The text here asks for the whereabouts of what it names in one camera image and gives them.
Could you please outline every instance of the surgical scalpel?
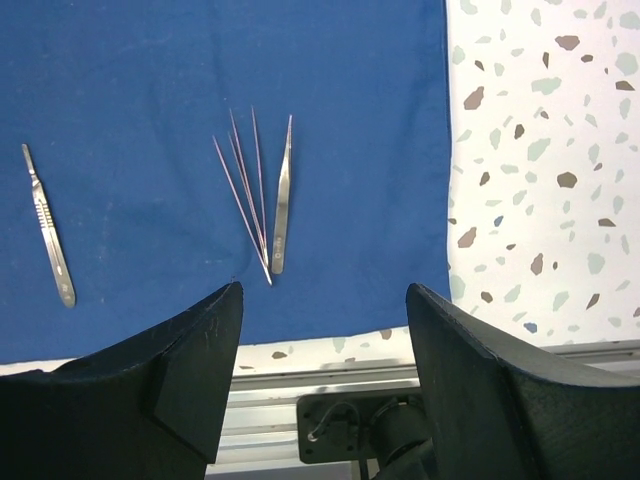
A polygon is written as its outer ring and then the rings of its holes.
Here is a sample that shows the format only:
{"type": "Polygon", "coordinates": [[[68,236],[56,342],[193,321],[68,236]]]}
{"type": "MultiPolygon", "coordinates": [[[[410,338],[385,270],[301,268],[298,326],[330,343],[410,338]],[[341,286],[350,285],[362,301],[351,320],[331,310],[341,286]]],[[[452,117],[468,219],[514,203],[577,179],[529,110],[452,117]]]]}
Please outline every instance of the surgical scalpel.
{"type": "Polygon", "coordinates": [[[47,253],[49,254],[49,261],[51,262],[51,268],[53,269],[53,276],[56,279],[58,293],[60,294],[60,298],[62,298],[64,305],[71,308],[76,304],[76,294],[73,290],[71,276],[69,275],[64,255],[62,254],[62,248],[60,247],[60,240],[58,240],[56,227],[53,224],[53,219],[51,218],[47,197],[44,193],[44,189],[42,188],[42,183],[40,182],[40,179],[33,167],[29,147],[25,144],[22,145],[22,153],[27,162],[29,174],[31,175],[31,193],[33,195],[33,203],[36,206],[36,213],[38,214],[38,221],[40,222],[40,230],[42,231],[44,243],[47,247],[47,253]]]}

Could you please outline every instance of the terrazzo pattern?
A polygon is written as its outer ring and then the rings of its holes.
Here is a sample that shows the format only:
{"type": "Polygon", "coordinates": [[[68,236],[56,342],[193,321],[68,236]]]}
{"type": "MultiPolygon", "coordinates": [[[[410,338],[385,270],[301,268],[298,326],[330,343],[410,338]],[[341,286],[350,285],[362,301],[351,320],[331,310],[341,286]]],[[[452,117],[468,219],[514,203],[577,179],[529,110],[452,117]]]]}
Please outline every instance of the terrazzo pattern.
{"type": "MultiPolygon", "coordinates": [[[[539,346],[640,338],[640,2],[450,0],[448,23],[455,303],[539,346]]],[[[411,363],[408,329],[243,346],[235,375],[363,361],[411,363]]]]}

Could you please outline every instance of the tweezers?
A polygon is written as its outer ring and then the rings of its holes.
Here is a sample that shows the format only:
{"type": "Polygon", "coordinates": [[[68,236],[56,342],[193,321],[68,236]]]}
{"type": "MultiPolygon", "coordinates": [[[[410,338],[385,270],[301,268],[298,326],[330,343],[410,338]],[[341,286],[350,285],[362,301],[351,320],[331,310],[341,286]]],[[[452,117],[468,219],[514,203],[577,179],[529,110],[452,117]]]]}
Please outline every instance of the tweezers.
{"type": "Polygon", "coordinates": [[[60,247],[60,240],[56,232],[56,227],[49,211],[49,203],[44,193],[42,183],[36,174],[33,167],[33,161],[31,160],[31,153],[29,147],[26,144],[22,145],[22,154],[27,162],[27,168],[29,169],[29,175],[31,175],[31,194],[33,196],[33,203],[36,207],[36,213],[38,214],[38,221],[40,222],[40,230],[44,237],[44,243],[47,247],[47,253],[49,254],[49,262],[51,262],[51,268],[53,270],[53,276],[56,280],[58,287],[58,294],[62,299],[62,303],[66,307],[72,308],[76,304],[76,294],[71,283],[71,276],[67,269],[67,263],[64,260],[62,254],[62,248],[60,247]]]}
{"type": "Polygon", "coordinates": [[[276,226],[273,233],[273,261],[271,271],[280,274],[284,270],[284,251],[287,243],[287,223],[289,221],[289,193],[291,190],[291,124],[293,116],[289,115],[287,139],[284,157],[278,182],[278,203],[276,205],[276,226]]]}

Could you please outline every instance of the metal tweezers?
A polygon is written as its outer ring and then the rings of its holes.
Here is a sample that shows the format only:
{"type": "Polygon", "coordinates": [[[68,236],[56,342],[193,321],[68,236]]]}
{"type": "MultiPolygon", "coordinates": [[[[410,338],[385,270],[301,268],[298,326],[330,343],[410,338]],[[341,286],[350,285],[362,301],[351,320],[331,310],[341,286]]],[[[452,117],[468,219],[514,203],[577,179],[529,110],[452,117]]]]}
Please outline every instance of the metal tweezers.
{"type": "Polygon", "coordinates": [[[71,283],[71,276],[67,269],[67,263],[64,260],[62,254],[62,248],[60,247],[60,240],[56,233],[56,227],[49,211],[49,203],[47,197],[42,188],[42,183],[36,174],[33,167],[33,161],[31,160],[31,153],[29,147],[25,144],[22,145],[22,153],[24,159],[27,162],[27,168],[31,175],[31,193],[33,195],[33,203],[36,207],[36,213],[38,214],[38,221],[40,222],[40,230],[44,237],[44,243],[47,247],[47,253],[49,254],[49,261],[51,262],[51,268],[53,269],[53,276],[56,279],[56,285],[58,287],[58,294],[62,299],[65,306],[71,308],[76,304],[76,294],[71,283]]]}
{"type": "MultiPolygon", "coordinates": [[[[231,144],[231,150],[233,152],[233,156],[236,161],[236,165],[238,167],[238,171],[240,172],[240,181],[242,182],[242,187],[244,189],[246,201],[249,204],[250,215],[247,215],[245,212],[242,202],[240,200],[240,196],[238,195],[238,191],[233,183],[231,178],[231,174],[229,173],[229,167],[227,166],[227,162],[224,159],[224,155],[222,154],[222,149],[220,148],[220,144],[216,137],[213,137],[213,144],[215,145],[216,151],[218,153],[218,157],[220,159],[220,163],[222,164],[222,168],[224,169],[224,173],[227,177],[229,185],[231,187],[231,192],[233,193],[233,197],[238,205],[238,209],[240,210],[240,214],[242,215],[242,220],[244,221],[244,225],[249,233],[249,237],[251,238],[251,243],[253,244],[256,253],[258,254],[258,258],[260,259],[260,264],[262,265],[262,269],[264,271],[265,277],[267,278],[267,283],[269,285],[273,285],[273,280],[271,279],[271,275],[269,273],[269,254],[268,254],[268,241],[267,241],[267,229],[266,229],[266,214],[265,214],[265,202],[264,202],[264,184],[262,179],[262,160],[260,155],[260,141],[258,138],[258,124],[256,121],[256,113],[254,108],[251,108],[251,119],[253,122],[253,136],[255,140],[255,148],[256,148],[256,161],[258,167],[258,182],[260,185],[260,210],[261,210],[261,220],[262,223],[258,221],[257,209],[255,206],[255,202],[253,199],[253,194],[251,193],[251,186],[249,183],[249,176],[247,174],[246,164],[244,162],[244,155],[242,153],[242,148],[240,146],[240,136],[238,135],[238,128],[236,125],[235,118],[233,116],[233,112],[230,110],[229,115],[231,117],[231,127],[232,132],[229,133],[229,143],[231,144]],[[249,224],[249,218],[253,220],[253,229],[249,224]]],[[[285,152],[284,158],[282,160],[282,168],[280,171],[280,181],[278,187],[278,203],[276,208],[276,225],[274,231],[274,243],[273,243],[273,263],[271,265],[271,272],[274,274],[280,274],[284,268],[284,248],[287,237],[287,222],[289,216],[289,191],[291,185],[291,130],[292,130],[292,121],[293,117],[289,116],[289,125],[287,128],[287,138],[285,143],[285,152]]]]}

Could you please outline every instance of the blue cloth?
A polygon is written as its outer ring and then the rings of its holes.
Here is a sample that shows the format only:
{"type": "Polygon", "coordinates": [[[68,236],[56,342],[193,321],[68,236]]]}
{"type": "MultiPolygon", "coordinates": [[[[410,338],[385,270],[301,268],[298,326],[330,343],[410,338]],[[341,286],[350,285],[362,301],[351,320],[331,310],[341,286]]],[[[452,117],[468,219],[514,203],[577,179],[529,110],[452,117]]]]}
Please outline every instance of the blue cloth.
{"type": "Polygon", "coordinates": [[[1,11],[0,363],[90,353],[232,278],[245,287],[243,344],[404,325],[411,282],[449,295],[444,0],[31,0],[1,11]],[[233,108],[255,179],[251,105],[269,237],[294,115],[273,288],[211,142],[233,164],[233,108]],[[71,310],[21,143],[57,223],[71,310]]]}

